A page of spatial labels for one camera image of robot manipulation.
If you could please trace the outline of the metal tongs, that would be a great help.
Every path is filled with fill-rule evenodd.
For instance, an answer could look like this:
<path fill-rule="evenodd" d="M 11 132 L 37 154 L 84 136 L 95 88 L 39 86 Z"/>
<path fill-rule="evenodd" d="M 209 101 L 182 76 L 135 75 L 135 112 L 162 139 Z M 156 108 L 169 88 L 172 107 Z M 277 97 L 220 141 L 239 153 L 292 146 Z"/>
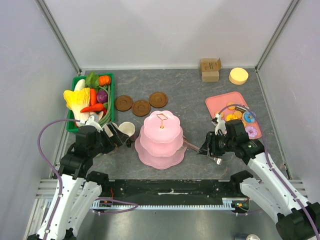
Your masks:
<path fill-rule="evenodd" d="M 188 149 L 195 151 L 198 155 L 206 156 L 210 160 L 214 161 L 217 165 L 222 164 L 223 160 L 221 158 L 210 155 L 207 149 L 202 149 L 200 147 L 197 147 L 191 144 L 190 142 L 187 141 L 187 138 L 184 135 L 182 137 L 183 137 L 183 145 L 186 146 Z"/>

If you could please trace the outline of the chocolate cake slice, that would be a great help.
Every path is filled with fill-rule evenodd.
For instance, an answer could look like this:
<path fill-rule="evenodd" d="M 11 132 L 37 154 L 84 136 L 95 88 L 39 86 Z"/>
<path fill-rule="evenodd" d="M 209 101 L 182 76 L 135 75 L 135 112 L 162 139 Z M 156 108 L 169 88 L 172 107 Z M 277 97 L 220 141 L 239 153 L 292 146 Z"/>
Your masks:
<path fill-rule="evenodd" d="M 235 110 L 236 110 L 236 111 L 239 111 L 239 112 L 241 112 L 241 113 L 245 113 L 245 112 L 248 111 L 246 107 L 241 106 L 241 105 L 240 105 L 240 106 L 236 106 L 236 107 L 235 107 Z"/>

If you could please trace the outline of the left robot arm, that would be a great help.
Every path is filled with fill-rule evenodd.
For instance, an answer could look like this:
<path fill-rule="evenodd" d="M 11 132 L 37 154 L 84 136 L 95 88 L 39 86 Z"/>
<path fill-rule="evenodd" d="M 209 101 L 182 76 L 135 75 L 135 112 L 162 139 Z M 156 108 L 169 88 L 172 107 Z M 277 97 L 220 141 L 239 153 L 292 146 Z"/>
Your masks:
<path fill-rule="evenodd" d="M 107 174 L 88 172 L 93 159 L 122 146 L 135 132 L 135 126 L 130 122 L 100 126 L 91 116 L 80 123 L 75 142 L 60 160 L 59 169 L 54 171 L 57 186 L 47 215 L 37 233 L 28 236 L 29 240 L 77 238 L 93 202 L 110 192 Z"/>

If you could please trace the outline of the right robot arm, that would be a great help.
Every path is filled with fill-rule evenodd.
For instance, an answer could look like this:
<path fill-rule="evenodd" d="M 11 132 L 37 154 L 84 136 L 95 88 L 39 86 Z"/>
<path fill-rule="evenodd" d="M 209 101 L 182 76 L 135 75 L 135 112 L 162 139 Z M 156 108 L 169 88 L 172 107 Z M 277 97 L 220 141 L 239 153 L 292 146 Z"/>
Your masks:
<path fill-rule="evenodd" d="M 245 195 L 274 221 L 283 240 L 320 238 L 320 204 L 311 203 L 282 174 L 258 139 L 250 139 L 240 119 L 213 118 L 214 131 L 206 134 L 199 154 L 212 158 L 232 152 L 262 182 L 244 170 L 231 176 L 229 191 L 235 197 Z"/>

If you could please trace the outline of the black mug white inside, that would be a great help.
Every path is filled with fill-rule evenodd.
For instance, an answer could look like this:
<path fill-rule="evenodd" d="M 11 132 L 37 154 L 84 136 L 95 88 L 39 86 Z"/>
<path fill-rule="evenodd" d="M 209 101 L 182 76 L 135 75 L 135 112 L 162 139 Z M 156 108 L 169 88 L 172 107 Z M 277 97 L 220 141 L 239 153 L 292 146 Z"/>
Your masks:
<path fill-rule="evenodd" d="M 118 129 L 129 136 L 129 138 L 126 140 L 126 146 L 130 148 L 132 146 L 132 143 L 134 143 L 137 139 L 137 133 L 136 133 L 136 127 L 132 122 L 126 121 L 121 123 L 118 126 Z"/>

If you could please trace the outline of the pink mug white inside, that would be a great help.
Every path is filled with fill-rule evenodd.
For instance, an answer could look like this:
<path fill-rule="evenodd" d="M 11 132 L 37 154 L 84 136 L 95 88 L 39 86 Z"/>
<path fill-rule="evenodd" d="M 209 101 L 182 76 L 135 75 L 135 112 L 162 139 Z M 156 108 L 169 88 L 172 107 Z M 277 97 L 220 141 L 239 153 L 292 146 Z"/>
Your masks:
<path fill-rule="evenodd" d="M 118 128 L 118 125 L 114 122 L 108 122 L 102 126 L 102 129 L 109 135 L 113 133 L 112 130 L 117 130 Z"/>

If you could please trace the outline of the toy green beans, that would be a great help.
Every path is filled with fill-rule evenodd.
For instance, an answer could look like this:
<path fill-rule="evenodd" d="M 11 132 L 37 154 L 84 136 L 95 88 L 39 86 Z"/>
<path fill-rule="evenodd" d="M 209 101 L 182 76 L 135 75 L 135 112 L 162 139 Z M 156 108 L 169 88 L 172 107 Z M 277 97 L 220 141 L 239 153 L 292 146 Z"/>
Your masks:
<path fill-rule="evenodd" d="M 102 126 L 111 120 L 111 98 L 112 98 L 112 95 L 111 95 L 111 87 L 110 86 L 108 86 L 107 89 L 102 86 L 100 86 L 99 88 L 108 94 L 106 114 L 99 121 L 99 124 Z"/>

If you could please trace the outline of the brown saucer left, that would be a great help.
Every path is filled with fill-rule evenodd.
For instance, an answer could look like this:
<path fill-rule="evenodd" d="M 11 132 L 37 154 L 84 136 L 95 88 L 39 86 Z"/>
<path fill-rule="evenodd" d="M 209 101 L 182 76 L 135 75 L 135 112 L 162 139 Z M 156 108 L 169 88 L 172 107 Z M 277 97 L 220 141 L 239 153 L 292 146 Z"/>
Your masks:
<path fill-rule="evenodd" d="M 120 95 L 116 98 L 114 106 L 118 111 L 126 112 L 132 108 L 133 99 L 129 95 Z"/>

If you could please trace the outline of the brown saucer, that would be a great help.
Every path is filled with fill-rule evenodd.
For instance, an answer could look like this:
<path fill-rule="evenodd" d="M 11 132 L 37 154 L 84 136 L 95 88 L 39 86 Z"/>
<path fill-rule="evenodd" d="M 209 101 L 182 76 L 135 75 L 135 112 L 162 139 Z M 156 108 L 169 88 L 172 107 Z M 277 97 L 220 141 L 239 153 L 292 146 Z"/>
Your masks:
<path fill-rule="evenodd" d="M 154 92 L 149 96 L 149 103 L 154 108 L 163 108 L 168 103 L 168 96 L 163 92 Z"/>
<path fill-rule="evenodd" d="M 116 98 L 114 106 L 118 111 L 126 112 L 132 108 L 133 99 L 129 95 L 120 95 Z"/>
<path fill-rule="evenodd" d="M 132 113 L 137 117 L 144 117 L 151 111 L 151 104 L 147 100 L 137 100 L 132 104 Z"/>

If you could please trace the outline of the brown saucer middle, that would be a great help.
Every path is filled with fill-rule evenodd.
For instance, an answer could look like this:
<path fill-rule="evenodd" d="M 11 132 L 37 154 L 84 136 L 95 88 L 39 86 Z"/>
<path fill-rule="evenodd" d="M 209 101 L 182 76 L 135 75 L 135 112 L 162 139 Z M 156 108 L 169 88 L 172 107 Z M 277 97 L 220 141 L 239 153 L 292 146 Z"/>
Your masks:
<path fill-rule="evenodd" d="M 151 104 L 147 100 L 137 100 L 132 104 L 132 113 L 137 117 L 144 117 L 151 111 Z"/>

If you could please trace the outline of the yellow donut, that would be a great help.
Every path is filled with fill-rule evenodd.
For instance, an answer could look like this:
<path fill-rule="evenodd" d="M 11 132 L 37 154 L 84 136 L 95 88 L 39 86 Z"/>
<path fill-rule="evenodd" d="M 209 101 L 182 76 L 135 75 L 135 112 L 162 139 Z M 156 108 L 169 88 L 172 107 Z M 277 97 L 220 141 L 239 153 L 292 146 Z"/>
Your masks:
<path fill-rule="evenodd" d="M 237 119 L 238 117 L 235 114 L 228 114 L 225 118 L 225 121 L 228 122 L 228 121 L 237 120 Z"/>

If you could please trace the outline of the pink three-tier cake stand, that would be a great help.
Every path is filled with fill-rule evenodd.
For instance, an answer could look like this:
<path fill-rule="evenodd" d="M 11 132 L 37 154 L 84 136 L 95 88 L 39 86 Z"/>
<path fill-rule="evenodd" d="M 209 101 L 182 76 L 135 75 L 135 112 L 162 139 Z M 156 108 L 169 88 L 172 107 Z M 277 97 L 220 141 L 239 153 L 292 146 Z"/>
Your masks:
<path fill-rule="evenodd" d="M 168 110 L 153 111 L 144 120 L 134 147 L 147 166 L 165 170 L 179 164 L 187 150 L 180 119 Z"/>

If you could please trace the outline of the toy purple onion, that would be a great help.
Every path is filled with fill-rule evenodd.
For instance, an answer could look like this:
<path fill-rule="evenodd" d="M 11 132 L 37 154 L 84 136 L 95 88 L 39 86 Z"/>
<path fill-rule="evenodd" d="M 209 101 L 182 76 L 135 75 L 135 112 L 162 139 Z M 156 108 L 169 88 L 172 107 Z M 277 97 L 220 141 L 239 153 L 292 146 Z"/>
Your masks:
<path fill-rule="evenodd" d="M 104 104 L 108 101 L 109 95 L 107 91 L 99 90 L 96 95 L 98 103 Z"/>

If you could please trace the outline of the green vegetable crate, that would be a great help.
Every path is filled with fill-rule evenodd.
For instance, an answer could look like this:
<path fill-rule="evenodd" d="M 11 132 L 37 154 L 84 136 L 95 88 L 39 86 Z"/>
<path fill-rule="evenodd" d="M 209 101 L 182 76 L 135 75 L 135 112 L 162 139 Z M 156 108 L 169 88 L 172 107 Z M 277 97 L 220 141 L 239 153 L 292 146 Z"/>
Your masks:
<path fill-rule="evenodd" d="M 110 92 L 111 92 L 111 119 L 109 122 L 114 122 L 115 121 L 115 116 L 114 116 L 114 74 L 113 73 L 103 73 L 103 74 L 98 74 L 98 76 L 104 76 L 104 75 L 108 75 L 110 76 L 111 78 L 111 84 L 110 85 L 106 85 L 106 86 L 102 86 L 103 88 L 107 89 L 108 86 L 110 86 Z M 86 76 L 77 76 L 73 79 L 73 82 L 72 82 L 72 88 L 70 91 L 74 91 L 74 88 L 75 88 L 75 85 L 76 83 L 81 80 L 81 79 L 85 79 L 86 80 Z M 90 102 L 89 102 L 89 106 L 92 106 L 94 104 L 97 104 L 99 102 L 97 102 L 97 93 L 98 91 L 100 91 L 101 86 L 98 86 L 98 88 L 90 88 Z M 95 114 L 98 114 L 98 117 L 99 117 L 99 121 L 102 119 L 102 117 L 105 116 L 105 114 L 107 113 L 107 106 L 108 106 L 108 102 L 105 102 L 103 103 L 104 105 L 104 109 L 102 111 L 91 111 L 91 112 L 88 112 L 89 113 L 89 116 L 91 113 L 95 113 Z M 69 109 L 69 112 L 68 112 L 68 115 L 67 115 L 67 118 L 72 120 L 72 119 L 75 119 L 74 118 L 74 114 L 73 112 Z"/>

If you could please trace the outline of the pink dessert tray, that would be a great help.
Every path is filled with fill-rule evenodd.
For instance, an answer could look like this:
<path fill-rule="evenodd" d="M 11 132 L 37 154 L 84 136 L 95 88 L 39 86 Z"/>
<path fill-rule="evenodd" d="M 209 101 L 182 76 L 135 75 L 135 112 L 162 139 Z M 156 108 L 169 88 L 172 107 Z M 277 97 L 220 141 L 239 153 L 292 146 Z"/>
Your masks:
<path fill-rule="evenodd" d="M 214 118 L 216 116 L 216 114 L 218 114 L 224 107 L 227 106 L 228 103 L 234 103 L 234 104 L 238 104 L 241 106 L 245 106 L 246 108 L 249 108 L 249 106 L 247 105 L 246 101 L 244 100 L 243 96 L 239 93 L 239 92 L 229 92 L 229 93 L 224 93 L 224 94 L 220 94 L 217 96 L 212 96 L 212 97 L 208 97 L 205 100 L 205 104 L 208 108 L 208 111 L 211 115 L 212 118 Z M 221 114 L 221 118 L 226 121 L 226 116 L 229 114 L 233 114 L 234 110 L 229 110 L 228 108 L 226 108 Z M 254 123 L 249 124 L 246 123 L 245 121 L 243 121 L 243 117 L 242 119 L 244 127 L 246 128 L 246 126 L 253 126 L 256 128 L 257 130 L 257 137 L 254 139 L 258 139 L 262 136 L 260 127 L 257 123 L 257 121 L 255 120 Z"/>

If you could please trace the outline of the round biscuit lower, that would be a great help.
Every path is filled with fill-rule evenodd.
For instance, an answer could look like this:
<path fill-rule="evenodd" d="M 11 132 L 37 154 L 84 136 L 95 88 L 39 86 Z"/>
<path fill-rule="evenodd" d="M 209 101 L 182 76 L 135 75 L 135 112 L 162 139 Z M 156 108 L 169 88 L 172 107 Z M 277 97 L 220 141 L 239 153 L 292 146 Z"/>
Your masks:
<path fill-rule="evenodd" d="M 236 111 L 233 112 L 233 117 L 235 119 L 242 119 L 243 113 L 241 111 L 239 111 L 239 110 L 236 110 Z"/>

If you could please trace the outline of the round biscuit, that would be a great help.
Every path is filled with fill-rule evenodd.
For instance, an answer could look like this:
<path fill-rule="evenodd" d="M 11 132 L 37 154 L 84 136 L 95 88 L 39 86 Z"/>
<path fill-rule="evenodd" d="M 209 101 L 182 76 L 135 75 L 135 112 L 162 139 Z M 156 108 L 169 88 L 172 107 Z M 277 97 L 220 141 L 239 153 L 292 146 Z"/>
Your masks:
<path fill-rule="evenodd" d="M 243 113 L 241 111 L 239 111 L 239 110 L 236 110 L 236 111 L 233 112 L 233 117 L 235 119 L 242 119 Z"/>
<path fill-rule="evenodd" d="M 227 108 L 228 108 L 229 110 L 234 110 L 234 109 L 236 108 L 236 106 L 234 105 L 233 102 L 229 102 L 229 103 L 227 104 Z"/>

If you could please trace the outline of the round biscuit upper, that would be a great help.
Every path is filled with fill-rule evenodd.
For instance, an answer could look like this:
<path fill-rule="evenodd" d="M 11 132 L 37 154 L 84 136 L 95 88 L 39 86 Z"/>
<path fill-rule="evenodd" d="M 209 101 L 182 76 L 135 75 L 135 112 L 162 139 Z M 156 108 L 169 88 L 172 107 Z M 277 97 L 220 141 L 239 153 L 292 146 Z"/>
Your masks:
<path fill-rule="evenodd" d="M 234 105 L 233 102 L 229 102 L 229 103 L 227 104 L 227 108 L 228 108 L 229 110 L 234 110 L 234 109 L 236 108 L 236 106 Z"/>

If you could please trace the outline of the purple donut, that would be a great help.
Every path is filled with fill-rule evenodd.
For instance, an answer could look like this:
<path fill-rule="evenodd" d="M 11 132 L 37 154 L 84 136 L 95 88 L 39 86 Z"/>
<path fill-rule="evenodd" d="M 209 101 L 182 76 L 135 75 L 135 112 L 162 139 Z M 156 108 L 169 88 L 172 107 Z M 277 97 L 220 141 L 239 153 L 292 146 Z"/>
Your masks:
<path fill-rule="evenodd" d="M 248 134 L 250 139 L 255 139 L 258 135 L 257 129 L 253 126 L 250 126 L 250 125 L 245 127 L 245 131 Z"/>

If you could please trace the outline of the blue donut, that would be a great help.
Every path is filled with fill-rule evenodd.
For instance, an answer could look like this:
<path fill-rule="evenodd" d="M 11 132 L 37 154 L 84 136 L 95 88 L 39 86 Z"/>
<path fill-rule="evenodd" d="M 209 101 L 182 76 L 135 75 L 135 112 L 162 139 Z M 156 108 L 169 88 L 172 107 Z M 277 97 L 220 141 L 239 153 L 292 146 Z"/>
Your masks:
<path fill-rule="evenodd" d="M 256 122 L 255 117 L 249 111 L 246 111 L 242 114 L 242 119 L 248 124 L 253 124 Z"/>

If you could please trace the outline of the toy napa cabbage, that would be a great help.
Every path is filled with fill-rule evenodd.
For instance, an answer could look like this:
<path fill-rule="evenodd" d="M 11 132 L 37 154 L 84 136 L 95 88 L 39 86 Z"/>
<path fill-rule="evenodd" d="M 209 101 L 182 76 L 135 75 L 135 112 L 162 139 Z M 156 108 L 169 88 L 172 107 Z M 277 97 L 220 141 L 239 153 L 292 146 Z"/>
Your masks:
<path fill-rule="evenodd" d="M 79 121 L 87 121 L 90 114 L 82 113 L 81 110 L 90 105 L 90 88 L 82 90 L 65 90 L 63 98 L 66 101 L 66 106 L 73 112 L 74 119 Z"/>

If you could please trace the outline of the brown saucer right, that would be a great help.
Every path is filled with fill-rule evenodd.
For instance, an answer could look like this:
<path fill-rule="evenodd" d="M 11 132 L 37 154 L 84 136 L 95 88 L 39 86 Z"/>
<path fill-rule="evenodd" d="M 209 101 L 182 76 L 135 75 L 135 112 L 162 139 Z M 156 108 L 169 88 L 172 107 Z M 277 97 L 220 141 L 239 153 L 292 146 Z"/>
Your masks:
<path fill-rule="evenodd" d="M 149 103 L 154 108 L 163 108 L 168 103 L 168 96 L 163 92 L 154 92 L 149 96 Z"/>

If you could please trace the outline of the toy pumpkin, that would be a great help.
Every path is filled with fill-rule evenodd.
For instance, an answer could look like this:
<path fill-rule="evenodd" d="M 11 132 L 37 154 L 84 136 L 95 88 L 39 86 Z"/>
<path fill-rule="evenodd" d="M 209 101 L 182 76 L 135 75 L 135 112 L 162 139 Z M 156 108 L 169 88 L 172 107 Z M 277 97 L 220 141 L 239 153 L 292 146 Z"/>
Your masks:
<path fill-rule="evenodd" d="M 109 86 L 111 82 L 112 82 L 111 77 L 108 75 L 102 75 L 102 76 L 99 76 L 98 78 L 98 83 L 99 83 L 99 86 L 101 87 Z"/>

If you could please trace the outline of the toy green leaf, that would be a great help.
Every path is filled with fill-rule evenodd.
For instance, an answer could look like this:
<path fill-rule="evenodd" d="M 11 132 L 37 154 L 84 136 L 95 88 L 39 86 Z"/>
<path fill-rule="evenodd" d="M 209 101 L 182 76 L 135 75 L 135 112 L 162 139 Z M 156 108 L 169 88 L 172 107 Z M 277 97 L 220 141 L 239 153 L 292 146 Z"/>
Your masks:
<path fill-rule="evenodd" d="M 92 71 L 85 78 L 85 84 L 87 87 L 91 89 L 97 89 L 99 87 L 99 76 Z"/>

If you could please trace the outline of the toy white radish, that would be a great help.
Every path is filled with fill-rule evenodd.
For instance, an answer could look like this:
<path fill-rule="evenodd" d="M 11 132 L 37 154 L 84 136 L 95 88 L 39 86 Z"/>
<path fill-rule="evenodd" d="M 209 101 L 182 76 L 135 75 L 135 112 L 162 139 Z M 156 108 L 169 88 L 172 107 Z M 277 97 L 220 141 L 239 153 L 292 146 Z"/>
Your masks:
<path fill-rule="evenodd" d="M 85 79 L 80 79 L 80 80 L 76 83 L 73 91 L 74 91 L 74 92 L 75 92 L 75 91 L 81 91 L 81 90 L 84 89 L 85 87 L 86 87 L 86 80 L 85 80 Z"/>

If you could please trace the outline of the cardboard box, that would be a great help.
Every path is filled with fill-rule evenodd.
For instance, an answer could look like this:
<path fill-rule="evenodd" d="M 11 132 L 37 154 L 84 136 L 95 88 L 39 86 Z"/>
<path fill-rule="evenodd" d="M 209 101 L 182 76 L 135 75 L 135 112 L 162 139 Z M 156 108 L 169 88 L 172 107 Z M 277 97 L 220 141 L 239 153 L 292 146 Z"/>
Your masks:
<path fill-rule="evenodd" d="M 218 82 L 220 69 L 222 67 L 220 58 L 202 58 L 200 60 L 201 79 L 205 83 Z"/>

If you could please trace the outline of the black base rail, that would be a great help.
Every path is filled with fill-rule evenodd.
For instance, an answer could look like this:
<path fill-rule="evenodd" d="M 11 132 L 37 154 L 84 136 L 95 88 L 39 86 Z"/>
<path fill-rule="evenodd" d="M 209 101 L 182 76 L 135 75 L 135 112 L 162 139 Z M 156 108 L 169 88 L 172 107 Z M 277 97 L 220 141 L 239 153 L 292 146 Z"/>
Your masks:
<path fill-rule="evenodd" d="M 86 177 L 88 182 L 96 182 L 102 187 L 102 197 L 134 202 L 139 205 L 220 201 L 223 198 L 248 197 L 240 192 L 239 183 L 217 179 L 115 179 L 110 180 L 105 173 L 92 171 Z"/>

